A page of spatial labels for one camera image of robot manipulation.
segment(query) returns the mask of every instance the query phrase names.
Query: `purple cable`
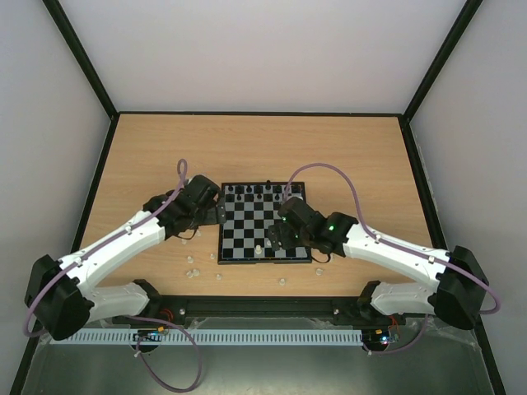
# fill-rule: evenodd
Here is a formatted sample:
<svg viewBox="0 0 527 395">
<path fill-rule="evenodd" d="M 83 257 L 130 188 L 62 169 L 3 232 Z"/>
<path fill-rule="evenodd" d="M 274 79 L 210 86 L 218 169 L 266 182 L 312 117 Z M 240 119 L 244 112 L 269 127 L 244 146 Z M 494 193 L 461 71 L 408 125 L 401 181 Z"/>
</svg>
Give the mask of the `purple cable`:
<svg viewBox="0 0 527 395">
<path fill-rule="evenodd" d="M 198 374 L 196 374 L 196 379 L 194 380 L 194 382 L 192 384 L 190 384 L 190 386 L 187 387 L 187 388 L 171 387 L 169 384 L 165 383 L 163 380 L 161 380 L 154 373 L 154 371 L 152 370 L 150 365 L 147 363 L 147 360 L 145 360 L 144 356 L 142 356 L 142 353 L 139 350 L 139 346 L 141 345 L 141 340 L 143 339 L 143 337 L 139 338 L 138 344 L 135 345 L 135 351 L 138 353 L 137 356 L 139 358 L 141 358 L 143 364 L 145 364 L 145 366 L 147 367 L 148 373 L 151 375 L 151 377 L 156 381 L 156 383 L 161 385 L 167 391 L 171 391 L 173 393 L 189 393 L 190 391 L 193 391 L 194 389 L 196 389 L 198 387 L 198 385 L 199 385 L 198 384 L 199 383 L 199 379 L 201 378 L 201 373 L 202 373 L 202 369 L 203 369 L 203 359 L 202 359 L 202 356 L 201 356 L 201 352 L 199 351 L 199 347 L 196 344 L 196 341 L 190 335 L 190 333 L 185 331 L 183 328 L 180 328 L 177 325 L 175 325 L 175 324 L 173 324 L 173 323 L 171 323 L 169 321 L 165 321 L 163 319 L 144 318 L 144 317 L 131 317 L 131 316 L 128 316 L 128 317 L 131 318 L 131 319 L 135 319 L 137 321 L 145 321 L 147 323 L 161 323 L 161 324 L 166 325 L 168 327 L 171 327 L 173 329 L 177 329 L 178 331 L 183 333 L 187 337 L 187 339 L 189 339 L 189 341 L 192 343 L 192 346 L 196 350 L 196 354 L 198 355 Z"/>
<path fill-rule="evenodd" d="M 33 317 L 33 313 L 35 312 L 36 306 L 39 305 L 40 301 L 44 298 L 44 296 L 51 289 L 51 287 L 57 284 L 58 280 L 66 276 L 66 274 L 75 267 L 77 267 L 77 263 L 74 262 L 68 267 L 66 267 L 65 269 L 58 272 L 57 276 L 53 277 L 51 281 L 48 284 L 46 284 L 44 288 L 42 288 L 42 290 L 39 292 L 39 294 L 33 299 L 31 306 L 27 310 L 26 320 L 24 321 L 24 326 L 22 327 L 22 332 L 26 336 L 38 337 L 48 332 L 45 328 L 42 328 L 37 332 L 30 332 L 29 326 L 30 326 L 31 317 Z"/>
<path fill-rule="evenodd" d="M 186 177 L 187 177 L 187 168 L 188 168 L 188 164 L 187 164 L 187 161 L 185 159 L 178 160 L 177 171 L 178 171 L 178 176 L 180 177 L 180 181 L 178 182 L 178 185 L 175 187 L 174 192 L 151 215 L 143 218 L 137 224 L 132 225 L 132 229 L 137 229 L 139 226 L 144 225 L 145 223 L 149 222 L 149 220 L 151 220 L 152 218 L 157 216 L 160 212 L 165 210 L 166 207 L 169 204 L 171 204 L 177 198 L 178 193 L 180 192 L 181 188 L 183 188 L 183 186 L 184 186 L 184 181 L 186 180 Z M 81 256 L 81 260 L 82 261 L 87 260 L 91 255 L 93 255 L 94 253 L 96 253 L 97 251 L 99 251 L 100 249 L 105 247 L 106 245 L 112 243 L 113 241 L 115 241 L 119 237 L 121 237 L 123 235 L 126 235 L 127 233 L 128 232 L 126 230 L 122 230 L 119 233 L 116 233 L 112 237 L 110 237 L 107 240 L 103 241 L 102 243 L 96 245 L 93 249 L 91 249 L 90 251 L 88 251 L 84 255 L 82 255 Z M 38 332 L 30 332 L 28 327 L 29 327 L 29 323 L 30 323 L 31 317 L 35 313 L 36 306 L 38 306 L 40 301 L 44 298 L 44 296 L 51 289 L 51 287 L 54 286 L 57 283 L 58 280 L 60 280 L 66 273 L 68 273 L 69 271 L 71 271 L 75 267 L 77 267 L 77 263 L 72 263 L 71 265 L 69 265 L 65 269 L 63 269 L 60 272 L 58 272 L 57 275 L 54 278 L 52 278 L 51 281 L 48 284 L 46 284 L 45 287 L 42 288 L 42 290 L 35 297 L 35 299 L 31 303 L 31 306 L 27 310 L 26 320 L 24 322 L 24 326 L 22 327 L 22 332 L 26 336 L 28 336 L 28 337 L 38 337 L 38 336 L 42 336 L 42 335 L 44 335 L 45 333 L 48 332 L 45 328 L 42 328 Z"/>
<path fill-rule="evenodd" d="M 305 165 L 305 166 L 302 166 L 300 169 L 298 169 L 297 171 L 295 171 L 293 173 L 293 175 L 291 176 L 291 178 L 289 179 L 289 181 L 287 182 L 287 185 L 286 185 L 286 188 L 284 189 L 284 192 L 283 192 L 283 196 L 282 196 L 282 200 L 285 202 L 286 201 L 286 196 L 287 196 L 287 193 L 289 191 L 289 188 L 291 187 L 291 183 L 293 182 L 293 179 L 302 171 L 302 170 L 306 170 L 306 169 L 309 169 L 311 167 L 325 167 L 327 169 L 331 169 L 333 171 L 336 171 L 337 173 L 339 173 L 347 182 L 347 185 L 349 186 L 349 188 L 352 190 L 352 194 L 353 194 L 353 200 L 355 201 L 355 207 L 357 208 L 357 216 L 359 217 L 359 222 L 362 226 L 362 229 L 372 238 L 372 239 L 375 239 L 376 235 L 375 233 L 373 233 L 370 228 L 368 228 L 368 226 L 366 225 L 366 222 L 364 221 L 364 216 L 362 215 L 362 209 L 361 209 L 361 204 L 359 203 L 359 197 L 357 195 L 357 191 L 355 189 L 355 187 L 353 186 L 353 183 L 352 181 L 349 179 L 349 177 L 347 177 L 344 172 L 342 172 L 339 168 L 333 166 L 333 165 L 328 165 L 327 163 L 311 163 L 309 165 Z M 411 248 L 408 248 L 408 247 L 405 247 L 403 245 L 399 245 L 397 243 L 394 243 L 392 241 L 389 241 L 389 240 L 385 240 L 383 239 L 382 237 L 380 238 L 379 240 L 381 243 L 383 244 L 386 244 L 388 246 L 390 246 L 391 248 L 393 249 L 398 249 L 399 251 L 403 251 L 405 253 L 410 253 L 416 257 L 419 257 L 419 258 L 423 258 L 423 259 L 426 259 L 428 260 L 428 258 L 430 257 L 429 255 L 427 255 L 426 253 L 422 253 L 420 251 L 414 251 L 413 249 Z M 464 269 L 460 268 L 460 267 L 457 267 L 455 265 L 453 265 L 452 263 L 450 262 L 447 262 L 447 261 L 444 261 L 443 259 L 439 259 L 439 258 L 436 258 L 436 257 L 433 257 L 434 258 L 434 263 L 439 263 L 443 266 L 446 266 L 448 267 L 449 269 L 451 270 L 454 270 L 455 272 L 458 272 L 459 274 L 467 277 L 469 280 L 473 281 L 474 283 L 476 283 L 478 286 L 481 286 L 486 292 L 488 292 L 488 294 L 494 299 L 494 302 L 496 303 L 496 305 L 492 308 L 492 309 L 489 309 L 489 310 L 481 310 L 479 313 L 480 314 L 494 314 L 494 313 L 497 313 L 500 308 L 501 308 L 501 300 L 499 298 L 499 296 L 497 295 L 497 293 L 490 287 L 488 286 L 487 284 L 485 284 L 483 281 L 479 280 L 477 277 L 473 276 L 472 274 L 470 274 L 469 272 L 465 271 Z"/>
<path fill-rule="evenodd" d="M 425 318 L 423 319 L 422 321 L 422 327 L 421 327 L 421 330 L 419 331 L 419 333 L 417 334 L 417 336 L 415 336 L 415 338 L 409 342 L 409 344 L 405 345 L 405 346 L 402 346 L 400 348 L 396 348 L 395 350 L 389 350 L 389 351 L 372 351 L 370 350 L 366 344 L 363 344 L 362 347 L 370 352 L 371 354 L 374 354 L 374 355 L 378 355 L 378 356 L 386 356 L 388 354 L 395 354 L 396 352 L 400 352 L 400 351 L 405 351 L 407 350 L 408 348 L 411 348 L 413 347 L 417 342 L 419 342 L 419 339 L 421 339 L 422 335 L 425 334 L 425 332 L 427 331 L 427 324 L 428 324 L 428 314 L 425 314 Z"/>
<path fill-rule="evenodd" d="M 180 159 L 178 161 L 178 175 L 180 176 L 180 181 L 178 182 L 178 185 L 175 187 L 174 192 L 168 197 L 168 199 L 165 200 L 165 202 L 157 209 L 155 210 L 151 215 L 143 218 L 140 220 L 137 224 L 134 224 L 131 226 L 132 230 L 137 229 L 139 226 L 146 224 L 151 220 L 152 218 L 156 217 L 160 212 L 166 209 L 166 207 L 171 204 L 178 196 L 178 193 L 180 192 L 180 189 L 184 186 L 184 181 L 187 178 L 187 161 L 185 159 Z M 84 255 L 82 255 L 81 260 L 86 261 L 91 255 L 102 249 L 103 247 L 107 246 L 108 244 L 114 242 L 119 237 L 126 235 L 128 232 L 126 230 L 121 230 L 119 233 L 116 233 L 112 237 L 106 239 L 102 243 L 96 245 L 93 249 L 86 252 Z"/>
</svg>

